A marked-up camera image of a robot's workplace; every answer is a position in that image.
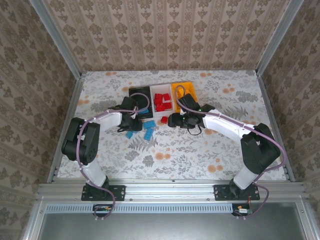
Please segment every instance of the gray panel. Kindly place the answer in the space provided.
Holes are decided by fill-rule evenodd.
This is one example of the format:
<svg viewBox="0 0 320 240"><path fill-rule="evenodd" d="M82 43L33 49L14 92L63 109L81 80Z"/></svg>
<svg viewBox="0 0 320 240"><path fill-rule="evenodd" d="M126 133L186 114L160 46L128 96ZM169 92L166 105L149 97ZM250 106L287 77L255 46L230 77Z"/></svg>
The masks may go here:
<svg viewBox="0 0 320 240"><path fill-rule="evenodd" d="M294 203L268 203L246 220L230 214L46 214L41 240L304 240Z"/></svg>

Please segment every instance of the metal base plate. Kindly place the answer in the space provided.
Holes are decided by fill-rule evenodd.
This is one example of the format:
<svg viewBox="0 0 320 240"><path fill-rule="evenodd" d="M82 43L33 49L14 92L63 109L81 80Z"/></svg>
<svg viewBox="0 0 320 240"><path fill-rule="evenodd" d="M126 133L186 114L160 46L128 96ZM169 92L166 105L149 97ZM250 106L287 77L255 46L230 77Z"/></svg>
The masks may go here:
<svg viewBox="0 0 320 240"><path fill-rule="evenodd" d="M229 184L217 184L213 186L214 189L214 198L216 201L248 201L248 196L251 201L260 200L258 187L251 184L245 190L245 193L239 196L239 198L235 198L234 195L229 190Z"/></svg>
<svg viewBox="0 0 320 240"><path fill-rule="evenodd" d="M126 186L125 185L110 185L109 190L114 194L116 201L124 201L126 195ZM90 192L88 187L85 185L82 189L81 201L112 201L110 194L107 194L104 199L97 199Z"/></svg>

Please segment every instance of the table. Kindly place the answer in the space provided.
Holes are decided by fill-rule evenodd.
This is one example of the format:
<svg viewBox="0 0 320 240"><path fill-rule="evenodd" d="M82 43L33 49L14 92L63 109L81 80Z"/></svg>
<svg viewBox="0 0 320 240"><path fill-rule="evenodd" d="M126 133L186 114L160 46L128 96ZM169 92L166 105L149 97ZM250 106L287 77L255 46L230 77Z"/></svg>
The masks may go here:
<svg viewBox="0 0 320 240"><path fill-rule="evenodd" d="M191 81L199 104L245 123L270 126L257 76L253 70L95 71L86 74L75 117L88 119L118 105L134 87ZM99 136L96 159L111 179L230 180L243 166L241 148L231 139L204 129L192 136L155 118L150 141L146 130L131 139L113 127ZM190 130L195 134L198 129ZM63 156L58 178L81 178L79 167ZM286 180L284 169L267 172L262 180Z"/></svg>

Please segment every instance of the black cable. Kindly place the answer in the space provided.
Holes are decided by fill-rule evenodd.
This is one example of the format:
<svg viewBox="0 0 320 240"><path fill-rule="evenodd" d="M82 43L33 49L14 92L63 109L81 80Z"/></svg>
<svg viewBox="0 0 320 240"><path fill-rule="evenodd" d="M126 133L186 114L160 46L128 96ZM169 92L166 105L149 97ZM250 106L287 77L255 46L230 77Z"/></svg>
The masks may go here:
<svg viewBox="0 0 320 240"><path fill-rule="evenodd" d="M200 132L197 133L197 134L192 134L192 133L190 132L189 128L187 128L188 132L189 132L192 136L198 136L199 134L202 133L201 127L200 127L199 125L197 125L197 126L198 126L198 128L199 128L199 130L200 130Z"/></svg>

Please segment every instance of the black tray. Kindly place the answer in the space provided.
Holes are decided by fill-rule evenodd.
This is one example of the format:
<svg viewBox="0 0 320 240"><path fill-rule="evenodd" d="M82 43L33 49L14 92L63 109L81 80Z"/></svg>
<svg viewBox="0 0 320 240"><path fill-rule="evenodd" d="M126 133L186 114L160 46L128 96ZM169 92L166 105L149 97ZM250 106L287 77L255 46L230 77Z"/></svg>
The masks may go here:
<svg viewBox="0 0 320 240"><path fill-rule="evenodd" d="M136 88L129 88L129 96L131 94L135 93L142 93L145 94L150 101L150 105L148 107L149 112L148 113L142 113L138 114L139 119L150 119L154 117L154 114L152 112L152 102L151 102L151 93L150 93L150 87L149 86L144 86L144 87L136 87ZM144 96L141 95L135 95L132 97L136 102L138 103L139 109L143 109L147 106L148 102Z"/></svg>

